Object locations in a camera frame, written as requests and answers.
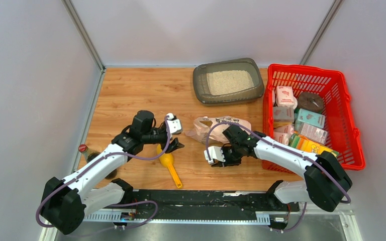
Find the yellow plastic scoop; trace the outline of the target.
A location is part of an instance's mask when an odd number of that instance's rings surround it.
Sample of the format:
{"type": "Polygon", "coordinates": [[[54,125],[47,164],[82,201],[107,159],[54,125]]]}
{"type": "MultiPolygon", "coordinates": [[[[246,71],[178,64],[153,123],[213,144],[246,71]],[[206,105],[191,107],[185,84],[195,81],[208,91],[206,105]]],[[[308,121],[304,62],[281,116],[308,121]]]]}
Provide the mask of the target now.
{"type": "Polygon", "coordinates": [[[165,153],[162,150],[160,145],[158,145],[156,147],[156,151],[157,151],[157,154],[162,153],[162,155],[159,157],[159,161],[160,161],[161,165],[168,169],[176,187],[178,189],[181,189],[183,187],[183,184],[182,184],[182,182],[181,182],[181,180],[180,180],[180,178],[175,170],[173,154],[172,153],[165,153]]]}

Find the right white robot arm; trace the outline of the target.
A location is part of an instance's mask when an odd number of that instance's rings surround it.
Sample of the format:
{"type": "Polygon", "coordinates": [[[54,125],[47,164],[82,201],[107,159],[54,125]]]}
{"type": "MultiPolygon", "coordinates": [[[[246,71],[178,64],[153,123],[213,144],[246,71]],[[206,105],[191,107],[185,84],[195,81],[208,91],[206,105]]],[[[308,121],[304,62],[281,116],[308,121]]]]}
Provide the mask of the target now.
{"type": "Polygon", "coordinates": [[[212,167],[238,166],[243,157],[253,157],[277,164],[301,177],[295,182],[274,182],[266,192],[269,208],[280,210],[289,203],[311,202],[332,212],[340,203],[351,203],[348,191],[352,181],[331,152],[301,151],[235,123],[230,123],[223,135],[229,141],[227,146],[205,144],[204,157],[212,167]]]}

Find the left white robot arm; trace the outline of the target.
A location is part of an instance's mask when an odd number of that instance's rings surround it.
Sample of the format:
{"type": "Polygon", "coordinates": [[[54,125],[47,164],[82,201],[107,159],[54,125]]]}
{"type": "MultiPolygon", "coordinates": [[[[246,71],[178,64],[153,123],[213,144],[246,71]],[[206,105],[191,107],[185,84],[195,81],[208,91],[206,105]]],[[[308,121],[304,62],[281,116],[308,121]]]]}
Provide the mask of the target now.
{"type": "Polygon", "coordinates": [[[181,121],[172,113],[168,113],[162,124],[156,126],[152,112],[138,111],[132,123],[84,167],[62,179],[52,177],[46,182],[41,203],[35,213],[36,222],[42,227],[54,227],[67,235],[95,211],[114,204],[128,208],[134,196],[123,188],[120,180],[114,180],[99,189],[96,185],[131,159],[140,160],[138,154],[145,145],[161,146],[161,151],[155,157],[145,157],[145,161],[158,159],[165,153],[183,148],[183,144],[176,138],[181,132],[181,121]]]}

